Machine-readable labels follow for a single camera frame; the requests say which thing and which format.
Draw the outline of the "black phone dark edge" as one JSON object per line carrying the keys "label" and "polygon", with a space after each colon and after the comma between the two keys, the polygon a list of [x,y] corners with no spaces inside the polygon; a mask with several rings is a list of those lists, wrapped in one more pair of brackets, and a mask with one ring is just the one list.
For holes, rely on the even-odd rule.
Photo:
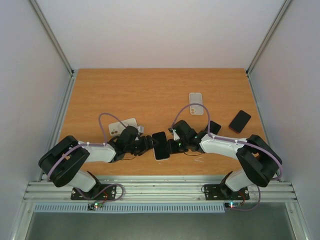
{"label": "black phone dark edge", "polygon": [[156,140],[154,144],[153,153],[156,161],[167,160],[170,154],[167,149],[167,137],[164,131],[152,134],[152,138]]}

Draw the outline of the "black phone silver edge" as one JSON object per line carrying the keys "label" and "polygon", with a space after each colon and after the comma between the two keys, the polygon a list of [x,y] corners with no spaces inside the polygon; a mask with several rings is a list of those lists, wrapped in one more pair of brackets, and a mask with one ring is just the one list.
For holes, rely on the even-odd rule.
{"label": "black phone silver edge", "polygon": [[206,128],[204,129],[204,131],[207,133],[208,129],[209,132],[217,135],[219,133],[219,131],[221,130],[222,126],[214,121],[210,121],[209,124],[206,126]]}

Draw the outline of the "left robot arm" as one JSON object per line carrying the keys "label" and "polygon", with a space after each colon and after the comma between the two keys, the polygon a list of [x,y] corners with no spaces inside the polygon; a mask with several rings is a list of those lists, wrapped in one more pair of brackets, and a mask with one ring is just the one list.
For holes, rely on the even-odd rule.
{"label": "left robot arm", "polygon": [[69,185],[89,199],[96,199],[101,187],[92,174],[81,170],[84,163],[115,163],[126,154],[141,156],[158,144],[152,136],[142,136],[134,126],[127,126],[119,136],[103,143],[82,142],[68,135],[40,158],[38,166],[57,188]]}

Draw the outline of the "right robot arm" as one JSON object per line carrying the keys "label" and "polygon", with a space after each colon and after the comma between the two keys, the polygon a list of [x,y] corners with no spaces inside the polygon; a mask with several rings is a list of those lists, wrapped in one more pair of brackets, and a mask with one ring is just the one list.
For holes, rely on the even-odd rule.
{"label": "right robot arm", "polygon": [[222,200],[231,200],[238,191],[248,186],[266,187],[274,175],[282,171],[282,160],[260,136],[224,137],[218,135],[220,129],[219,124],[210,121],[205,129],[196,132],[184,120],[168,129],[173,135],[173,139],[168,141],[170,154],[187,151],[217,154],[240,163],[241,169],[229,172],[211,194]]}

